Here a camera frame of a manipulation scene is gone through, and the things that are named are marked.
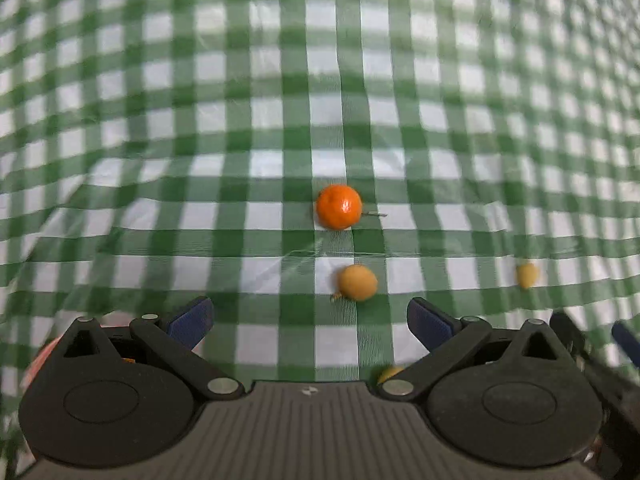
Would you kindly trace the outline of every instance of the round black cover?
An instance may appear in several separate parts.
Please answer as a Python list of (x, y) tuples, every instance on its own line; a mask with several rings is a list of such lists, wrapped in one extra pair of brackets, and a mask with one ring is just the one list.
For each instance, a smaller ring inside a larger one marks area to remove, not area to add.
[(454, 446), (511, 467), (567, 460), (593, 441), (602, 422), (600, 403), (580, 375), (538, 359), (457, 371), (435, 385), (426, 409)]
[(64, 359), (20, 406), (20, 426), (37, 454), (76, 466), (130, 464), (166, 449), (194, 410), (185, 384), (160, 368)]

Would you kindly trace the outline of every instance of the small yellow fruit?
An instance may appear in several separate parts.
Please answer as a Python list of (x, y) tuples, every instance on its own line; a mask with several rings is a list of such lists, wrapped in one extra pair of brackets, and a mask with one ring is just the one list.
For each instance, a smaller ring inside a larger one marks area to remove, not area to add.
[(364, 265), (352, 265), (345, 267), (338, 274), (339, 296), (344, 296), (354, 301), (365, 301), (376, 293), (378, 279)]
[(401, 372), (402, 370), (404, 370), (404, 368), (402, 368), (401, 366), (390, 366), (380, 374), (380, 377), (378, 377), (378, 384), (382, 384), (387, 379), (393, 377), (395, 374)]
[(538, 268), (531, 262), (518, 266), (516, 269), (518, 276), (518, 285), (522, 288), (529, 288), (535, 285), (540, 275)]

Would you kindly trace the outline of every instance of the green and white gingham tablecloth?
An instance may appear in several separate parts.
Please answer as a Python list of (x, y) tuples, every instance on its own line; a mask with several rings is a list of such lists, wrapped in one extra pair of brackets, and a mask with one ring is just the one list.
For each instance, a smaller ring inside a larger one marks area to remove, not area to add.
[[(81, 314), (216, 306), (249, 382), (424, 354), (405, 309), (640, 312), (640, 0), (0, 0), (3, 429)], [(314, 222), (332, 182), (363, 197)], [(533, 261), (531, 290), (515, 266)], [(378, 294), (332, 303), (360, 262)]]

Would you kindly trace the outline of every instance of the bright orange mandarin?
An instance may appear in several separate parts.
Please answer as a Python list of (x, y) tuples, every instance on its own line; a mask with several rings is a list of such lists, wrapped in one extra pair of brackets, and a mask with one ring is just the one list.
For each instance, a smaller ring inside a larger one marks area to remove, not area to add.
[(320, 192), (316, 200), (316, 211), (324, 227), (346, 229), (360, 220), (362, 200), (353, 187), (331, 184)]

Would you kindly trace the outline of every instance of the ribbed gray surface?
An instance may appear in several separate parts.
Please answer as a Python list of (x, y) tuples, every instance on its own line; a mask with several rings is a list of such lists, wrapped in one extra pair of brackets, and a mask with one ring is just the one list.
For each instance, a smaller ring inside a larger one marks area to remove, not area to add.
[[(309, 387), (318, 391), (305, 395)], [(501, 470), (435, 438), (411, 405), (364, 383), (257, 383), (246, 397), (206, 407), (162, 455), (113, 470), (39, 462), (25, 480), (597, 480), (577, 463)]]

